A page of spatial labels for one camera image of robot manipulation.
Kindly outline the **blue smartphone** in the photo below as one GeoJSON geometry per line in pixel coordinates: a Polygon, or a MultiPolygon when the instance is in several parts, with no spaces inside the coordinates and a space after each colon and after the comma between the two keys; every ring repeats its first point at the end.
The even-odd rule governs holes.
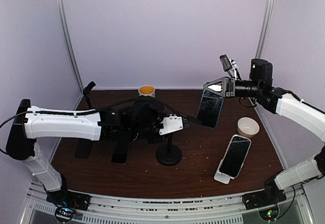
{"type": "Polygon", "coordinates": [[[222,106],[223,97],[203,90],[197,120],[199,120],[203,126],[215,128],[218,124],[222,106]]]}

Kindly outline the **black front phone stand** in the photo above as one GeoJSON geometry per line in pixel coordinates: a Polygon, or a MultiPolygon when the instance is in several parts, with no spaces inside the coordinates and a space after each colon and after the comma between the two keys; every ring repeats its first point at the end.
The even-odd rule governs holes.
{"type": "Polygon", "coordinates": [[[157,148],[155,157],[161,165],[167,167],[175,166],[182,160],[181,149],[173,144],[173,134],[169,134],[167,142],[157,148]]]}

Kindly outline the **white-cased smartphone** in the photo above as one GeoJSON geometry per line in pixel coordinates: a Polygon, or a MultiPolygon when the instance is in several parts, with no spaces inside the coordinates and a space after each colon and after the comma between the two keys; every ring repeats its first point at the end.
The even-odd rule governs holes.
{"type": "Polygon", "coordinates": [[[231,178],[237,178],[251,146],[251,139],[234,134],[226,149],[219,171],[231,178]]]}

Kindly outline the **white phone stand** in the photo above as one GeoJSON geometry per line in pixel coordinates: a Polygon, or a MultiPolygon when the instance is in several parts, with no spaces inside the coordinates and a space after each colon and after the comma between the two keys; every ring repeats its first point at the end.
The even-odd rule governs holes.
{"type": "Polygon", "coordinates": [[[214,175],[214,180],[223,184],[229,184],[231,179],[238,176],[238,169],[226,156],[220,161],[214,175]]]}

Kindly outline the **pink-edged dark smartphone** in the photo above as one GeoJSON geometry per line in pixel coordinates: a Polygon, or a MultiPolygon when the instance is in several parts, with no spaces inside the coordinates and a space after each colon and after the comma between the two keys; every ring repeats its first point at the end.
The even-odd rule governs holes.
{"type": "Polygon", "coordinates": [[[125,165],[129,154],[131,142],[118,142],[115,144],[111,163],[118,165],[125,165]]]}

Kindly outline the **black smartphone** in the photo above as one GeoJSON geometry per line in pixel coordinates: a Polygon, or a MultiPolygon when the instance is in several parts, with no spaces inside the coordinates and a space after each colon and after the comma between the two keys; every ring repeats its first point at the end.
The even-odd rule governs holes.
{"type": "Polygon", "coordinates": [[[75,157],[88,158],[90,155],[91,147],[92,142],[90,140],[79,139],[75,150],[75,157]]]}

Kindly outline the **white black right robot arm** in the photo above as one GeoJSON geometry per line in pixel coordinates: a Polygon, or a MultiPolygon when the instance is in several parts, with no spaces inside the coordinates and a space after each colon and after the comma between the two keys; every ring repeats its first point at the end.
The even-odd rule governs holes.
{"type": "MultiPolygon", "coordinates": [[[[324,142],[324,111],[298,97],[293,91],[273,86],[273,65],[260,58],[250,64],[249,78],[242,79],[236,62],[220,56],[227,76],[207,82],[205,91],[221,99],[254,99],[264,110],[277,115],[324,142]]],[[[245,194],[242,201],[247,209],[274,205],[286,199],[284,191],[297,184],[324,177],[324,149],[308,159],[284,169],[268,178],[263,190],[245,194]]]]}

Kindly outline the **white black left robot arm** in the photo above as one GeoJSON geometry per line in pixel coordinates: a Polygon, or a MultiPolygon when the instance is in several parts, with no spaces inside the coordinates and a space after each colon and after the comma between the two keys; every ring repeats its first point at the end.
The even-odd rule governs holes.
{"type": "Polygon", "coordinates": [[[181,159],[181,150],[172,143],[172,135],[200,121],[175,109],[166,114],[168,104],[141,96],[112,105],[84,111],[50,110],[33,106],[23,99],[14,116],[8,119],[11,129],[4,154],[22,161],[42,183],[49,202],[64,207],[86,206],[89,196],[68,190],[66,178],[56,171],[43,155],[37,139],[72,138],[80,148],[93,142],[113,142],[112,161],[124,164],[130,144],[137,139],[162,142],[167,157],[181,159]]]}

